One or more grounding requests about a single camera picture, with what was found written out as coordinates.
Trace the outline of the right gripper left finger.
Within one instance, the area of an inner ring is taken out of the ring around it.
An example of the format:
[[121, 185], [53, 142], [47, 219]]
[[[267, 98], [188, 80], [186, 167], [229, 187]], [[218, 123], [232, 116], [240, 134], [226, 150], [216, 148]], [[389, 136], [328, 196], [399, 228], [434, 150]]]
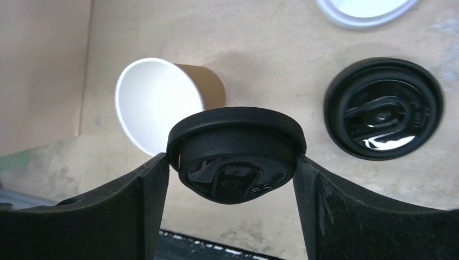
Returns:
[[1, 210], [1, 259], [153, 259], [168, 181], [161, 153], [55, 206]]

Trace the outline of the checkered paper bakery bag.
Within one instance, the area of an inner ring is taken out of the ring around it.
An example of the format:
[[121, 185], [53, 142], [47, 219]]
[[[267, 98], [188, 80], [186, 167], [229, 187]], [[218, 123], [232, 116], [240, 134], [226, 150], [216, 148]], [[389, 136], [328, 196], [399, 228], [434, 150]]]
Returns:
[[1, 155], [78, 136], [92, 1], [1, 1]]

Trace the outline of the brown paper coffee cup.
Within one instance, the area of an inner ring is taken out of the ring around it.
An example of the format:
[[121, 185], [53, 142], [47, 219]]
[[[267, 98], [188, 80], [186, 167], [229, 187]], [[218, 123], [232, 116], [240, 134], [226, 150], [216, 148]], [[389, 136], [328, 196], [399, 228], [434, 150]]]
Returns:
[[115, 110], [129, 140], [143, 153], [164, 152], [182, 119], [226, 104], [226, 86], [213, 70], [149, 57], [132, 62], [115, 87]]

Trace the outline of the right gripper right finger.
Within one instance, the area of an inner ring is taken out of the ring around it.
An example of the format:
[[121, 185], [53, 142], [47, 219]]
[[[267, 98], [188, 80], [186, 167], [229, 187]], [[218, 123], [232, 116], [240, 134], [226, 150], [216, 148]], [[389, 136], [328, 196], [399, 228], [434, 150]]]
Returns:
[[458, 210], [383, 196], [305, 156], [293, 186], [309, 259], [458, 259]]

